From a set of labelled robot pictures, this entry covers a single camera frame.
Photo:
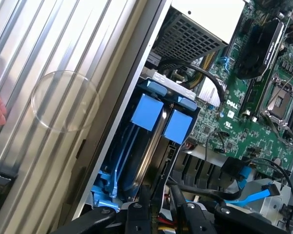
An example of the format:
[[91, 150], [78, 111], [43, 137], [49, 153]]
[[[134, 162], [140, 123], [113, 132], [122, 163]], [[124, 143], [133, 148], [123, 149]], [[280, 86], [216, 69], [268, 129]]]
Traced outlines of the open grey PC case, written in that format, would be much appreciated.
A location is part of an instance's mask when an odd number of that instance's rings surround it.
[[[147, 33], [148, 37], [155, 36], [156, 42], [172, 1], [150, 1], [157, 3], [159, 6], [159, 12], [156, 14], [157, 22], [153, 24], [151, 31]], [[60, 226], [63, 226], [70, 222], [73, 218], [80, 216], [84, 205], [86, 204], [86, 200], [91, 197], [91, 188], [93, 183], [142, 73], [151, 75], [154, 72], [157, 72], [195, 93], [195, 102], [200, 111], [194, 127], [201, 112], [195, 89], [200, 85], [204, 78], [209, 78], [213, 82], [217, 88], [221, 103], [225, 102], [223, 86], [219, 83], [215, 75], [209, 71], [209, 69], [203, 67], [203, 61], [207, 60], [209, 56], [221, 52], [227, 46], [193, 61], [184, 61], [174, 58], [162, 59], [152, 51], [154, 43], [150, 48], [145, 48], [138, 54], [137, 59], [133, 64], [133, 68], [129, 73], [130, 81], [125, 82], [125, 86], [121, 91], [120, 96], [122, 101], [117, 102], [117, 110], [110, 111], [110, 119], [106, 119], [104, 114], [108, 112], [107, 107], [102, 107], [100, 109], [101, 112], [99, 116], [95, 118], [94, 121], [95, 125], [99, 127], [99, 129], [95, 130], [94, 128], [91, 128], [89, 137], [82, 142], [82, 146], [77, 154], [77, 163], [72, 171], [72, 177], [69, 184], [69, 194], [65, 199], [65, 203], [61, 211], [59, 220]], [[194, 127], [184, 144], [180, 147], [173, 158], [171, 168], [165, 181], [159, 185], [159, 188], [162, 190], [162, 195], [153, 196], [151, 194], [151, 199], [154, 205], [166, 205], [167, 195], [165, 194], [164, 189], [172, 184], [179, 186], [182, 192], [188, 194], [189, 198], [197, 197], [199, 190], [205, 190], [212, 194], [216, 194], [227, 203], [235, 206], [240, 206], [242, 201], [247, 199], [247, 192], [251, 191], [249, 188], [250, 182], [259, 179], [268, 178], [272, 181], [287, 185], [291, 188], [291, 195], [293, 195], [293, 187], [289, 184], [292, 171], [286, 170], [283, 167], [276, 168], [275, 163], [267, 158], [238, 159], [215, 153], [212, 150], [200, 145], [195, 145], [190, 139]], [[227, 189], [218, 191], [191, 187], [174, 181], [170, 176], [170, 173], [174, 167], [178, 154], [181, 152], [221, 167], [221, 172], [233, 178], [234, 183], [232, 183]], [[285, 231], [289, 234], [293, 234], [293, 204], [284, 204], [279, 212], [286, 220]]]

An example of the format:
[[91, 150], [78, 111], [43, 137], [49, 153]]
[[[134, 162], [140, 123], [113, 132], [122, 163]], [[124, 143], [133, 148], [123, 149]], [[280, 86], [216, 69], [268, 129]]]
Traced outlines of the blue disk carrier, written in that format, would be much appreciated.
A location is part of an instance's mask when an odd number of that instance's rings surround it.
[[133, 92], [92, 186], [94, 207], [118, 211], [121, 203], [135, 199], [167, 114], [153, 90]]

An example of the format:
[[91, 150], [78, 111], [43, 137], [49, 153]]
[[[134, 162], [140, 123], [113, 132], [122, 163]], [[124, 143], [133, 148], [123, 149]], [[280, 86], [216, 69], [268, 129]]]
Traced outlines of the CPU socket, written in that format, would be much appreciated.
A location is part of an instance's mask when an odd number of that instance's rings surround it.
[[260, 120], [267, 123], [261, 116], [261, 112], [268, 110], [275, 121], [283, 120], [285, 123], [290, 117], [293, 107], [293, 73], [276, 71], [268, 84], [267, 93], [260, 111]]

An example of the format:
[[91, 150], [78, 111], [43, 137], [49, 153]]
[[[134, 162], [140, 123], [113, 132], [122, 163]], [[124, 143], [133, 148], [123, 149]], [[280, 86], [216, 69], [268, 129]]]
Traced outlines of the grey metal drive cage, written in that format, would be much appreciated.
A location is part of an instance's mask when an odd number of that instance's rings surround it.
[[279, 182], [272, 181], [271, 179], [259, 179], [250, 182], [251, 193], [258, 192], [263, 185], [274, 184], [277, 186], [280, 195], [271, 196], [257, 200], [248, 204], [248, 206], [263, 217], [270, 220], [272, 225], [285, 230], [286, 220], [284, 216], [279, 212], [283, 205], [288, 205], [291, 198], [291, 188], [287, 185], [283, 185]]

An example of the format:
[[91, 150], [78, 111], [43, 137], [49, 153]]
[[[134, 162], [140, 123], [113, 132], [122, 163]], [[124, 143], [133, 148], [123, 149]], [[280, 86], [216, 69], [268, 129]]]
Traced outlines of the black graphics card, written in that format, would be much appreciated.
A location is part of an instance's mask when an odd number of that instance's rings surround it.
[[281, 40], [284, 23], [274, 19], [253, 27], [245, 50], [239, 59], [236, 76], [241, 80], [262, 76], [268, 69], [276, 46]]

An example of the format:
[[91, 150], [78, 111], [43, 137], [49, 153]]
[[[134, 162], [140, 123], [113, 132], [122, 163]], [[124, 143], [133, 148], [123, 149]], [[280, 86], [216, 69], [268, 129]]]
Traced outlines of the green Dell motherboard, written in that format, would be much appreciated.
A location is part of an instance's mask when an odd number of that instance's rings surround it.
[[[253, 27], [274, 19], [283, 22], [284, 29], [268, 69], [253, 79], [237, 78], [237, 64]], [[190, 136], [194, 144], [238, 159], [278, 157], [282, 167], [292, 171], [293, 147], [261, 122], [260, 111], [273, 73], [293, 73], [293, 0], [249, 0], [230, 44], [204, 60], [203, 67], [223, 86], [225, 102], [214, 107], [197, 97], [201, 112]], [[293, 107], [286, 123], [293, 132]]]

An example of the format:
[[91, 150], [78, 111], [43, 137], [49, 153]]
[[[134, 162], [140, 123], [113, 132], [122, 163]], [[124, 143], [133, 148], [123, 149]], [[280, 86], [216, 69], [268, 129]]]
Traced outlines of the grey metal disk bay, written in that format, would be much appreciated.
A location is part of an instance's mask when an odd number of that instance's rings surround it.
[[[194, 127], [198, 113], [200, 111], [195, 102], [195, 93], [157, 72], [154, 72], [151, 75], [142, 73], [138, 79], [134, 91], [138, 87], [142, 89], [153, 88], [153, 91], [157, 93], [159, 98], [162, 99], [165, 107], [168, 107], [169, 110], [175, 108], [187, 115], [194, 117], [194, 121], [190, 124], [190, 130], [187, 132], [187, 139]], [[146, 171], [146, 175], [141, 184], [141, 186], [148, 185], [153, 196], [162, 195], [162, 190], [159, 188], [159, 185], [165, 181], [171, 168], [171, 162], [184, 142], [179, 145], [163, 136], [159, 139], [155, 154], [151, 159], [149, 167]], [[92, 193], [88, 204], [94, 207]]]

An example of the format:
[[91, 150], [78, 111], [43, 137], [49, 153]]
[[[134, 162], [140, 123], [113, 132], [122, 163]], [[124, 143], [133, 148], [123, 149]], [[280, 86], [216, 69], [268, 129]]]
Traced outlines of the grey power supply unit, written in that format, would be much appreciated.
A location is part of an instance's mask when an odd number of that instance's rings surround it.
[[244, 0], [172, 0], [152, 51], [193, 61], [228, 46]]

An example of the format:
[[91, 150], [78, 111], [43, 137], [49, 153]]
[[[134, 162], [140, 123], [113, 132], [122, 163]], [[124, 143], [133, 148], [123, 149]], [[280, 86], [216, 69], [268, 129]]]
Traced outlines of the silver chipset heatsink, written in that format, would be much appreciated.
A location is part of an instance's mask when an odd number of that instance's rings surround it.
[[197, 97], [214, 107], [219, 107], [221, 103], [217, 88], [209, 78], [204, 78], [199, 85]]

